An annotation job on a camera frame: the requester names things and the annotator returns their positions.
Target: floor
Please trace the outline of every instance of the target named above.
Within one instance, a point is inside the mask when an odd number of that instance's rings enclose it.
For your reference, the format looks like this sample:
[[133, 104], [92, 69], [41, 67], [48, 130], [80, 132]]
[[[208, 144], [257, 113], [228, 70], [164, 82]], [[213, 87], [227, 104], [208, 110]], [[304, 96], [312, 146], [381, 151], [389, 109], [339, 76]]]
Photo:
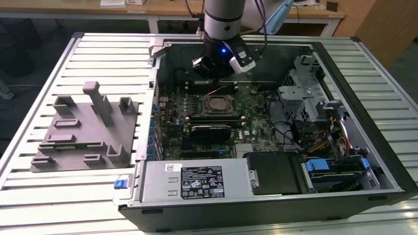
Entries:
[[[36, 19], [33, 24], [42, 39], [41, 47], [29, 50], [36, 67], [33, 73], [24, 77], [12, 78], [0, 70], [1, 81], [14, 93], [12, 100], [0, 99], [0, 156], [32, 106], [41, 86], [48, 79], [72, 33], [74, 31], [148, 33], [146, 22], [134, 20], [65, 20], [62, 28], [56, 27], [53, 20]], [[160, 21], [158, 24], [160, 33], [193, 33], [196, 28], [194, 23], [182, 25], [182, 22], [170, 24]], [[416, 89], [413, 78], [418, 78], [416, 61], [418, 44], [411, 43], [388, 70], [415, 102], [418, 102], [418, 93], [413, 91]]]

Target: blue latch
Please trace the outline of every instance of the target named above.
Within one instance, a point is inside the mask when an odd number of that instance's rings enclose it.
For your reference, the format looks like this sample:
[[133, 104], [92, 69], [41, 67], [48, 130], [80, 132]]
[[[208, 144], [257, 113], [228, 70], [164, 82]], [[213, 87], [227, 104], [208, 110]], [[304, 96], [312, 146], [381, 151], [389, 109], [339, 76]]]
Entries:
[[311, 159], [304, 163], [304, 165], [307, 171], [328, 170], [328, 164], [325, 159]]
[[148, 148], [146, 148], [146, 154], [148, 154], [148, 155], [152, 155], [152, 153], [153, 153], [153, 148], [152, 148], [152, 147], [148, 147]]
[[368, 163], [365, 158], [360, 159], [360, 163], [363, 164], [364, 169], [368, 170], [369, 169], [369, 163]]
[[128, 188], [128, 180], [116, 180], [113, 184], [114, 189]]
[[304, 163], [304, 165], [305, 165], [307, 172], [311, 172], [311, 171], [313, 170], [313, 166], [312, 166], [311, 161], [307, 161], [307, 162]]

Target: aluminum extrusion table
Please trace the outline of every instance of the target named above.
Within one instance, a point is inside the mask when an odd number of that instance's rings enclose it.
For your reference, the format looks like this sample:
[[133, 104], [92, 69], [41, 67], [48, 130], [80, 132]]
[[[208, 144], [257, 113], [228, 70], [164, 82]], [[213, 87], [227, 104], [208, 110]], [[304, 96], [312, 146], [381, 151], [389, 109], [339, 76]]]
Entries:
[[[74, 34], [33, 103], [16, 136], [0, 160], [1, 235], [106, 234], [140, 235], [133, 224], [117, 212], [117, 204], [129, 197], [128, 189], [113, 190], [113, 181], [133, 173], [133, 168], [30, 173], [30, 160], [54, 109], [58, 94], [81, 94], [85, 81], [100, 83], [109, 101], [121, 96], [141, 103], [138, 112], [149, 112], [152, 94], [146, 91], [154, 69], [148, 64], [152, 39], [194, 39], [193, 35]], [[251, 40], [263, 37], [248, 36]], [[277, 41], [320, 41], [373, 119], [409, 175], [418, 180], [418, 106], [383, 69], [360, 42], [348, 38], [269, 37]], [[132, 155], [141, 143], [145, 118], [137, 117]], [[339, 221], [224, 228], [174, 234], [416, 234], [415, 198], [383, 206]]]

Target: table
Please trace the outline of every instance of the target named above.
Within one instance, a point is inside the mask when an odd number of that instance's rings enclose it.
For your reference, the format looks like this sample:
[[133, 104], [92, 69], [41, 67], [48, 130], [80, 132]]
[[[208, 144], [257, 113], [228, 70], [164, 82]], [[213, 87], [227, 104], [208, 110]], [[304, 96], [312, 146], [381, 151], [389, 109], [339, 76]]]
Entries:
[[[201, 10], [201, 1], [189, 0], [193, 12]], [[292, 8], [285, 23], [325, 24], [320, 36], [332, 36], [339, 21], [344, 18], [339, 10], [319, 10], [315, 6]], [[106, 19], [146, 20], [149, 32], [157, 33], [158, 20], [193, 20], [182, 0], [146, 0], [144, 5], [101, 9], [100, 0], [0, 0], [0, 17], [46, 19]]]
[[[125, 195], [114, 196], [113, 181], [133, 173], [133, 168], [30, 173], [30, 160], [50, 124], [58, 94], [70, 94], [86, 102], [81, 87], [97, 81], [109, 101], [121, 96], [146, 103], [144, 87], [154, 69], [146, 66], [148, 44], [153, 39], [197, 39], [194, 35], [85, 33], [73, 37], [40, 91], [33, 106], [0, 159], [0, 228], [1, 235], [106, 234], [144, 235], [117, 212]], [[263, 40], [244, 36], [244, 40]], [[279, 37], [272, 41], [319, 41], [351, 85], [404, 167], [418, 182], [418, 106], [372, 57], [361, 43], [349, 38]], [[325, 80], [333, 97], [335, 89]], [[142, 126], [138, 115], [137, 137]], [[138, 140], [133, 140], [132, 155]], [[311, 221], [277, 225], [182, 232], [209, 234], [416, 234], [418, 203], [413, 198], [392, 206], [372, 208], [345, 220]]]

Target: warning label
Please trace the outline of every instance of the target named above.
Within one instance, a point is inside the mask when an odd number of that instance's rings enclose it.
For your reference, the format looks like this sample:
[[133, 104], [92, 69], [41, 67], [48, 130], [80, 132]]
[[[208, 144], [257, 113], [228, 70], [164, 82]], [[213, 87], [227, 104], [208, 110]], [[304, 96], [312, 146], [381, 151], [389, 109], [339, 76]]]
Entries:
[[180, 196], [182, 199], [224, 197], [221, 167], [182, 167]]

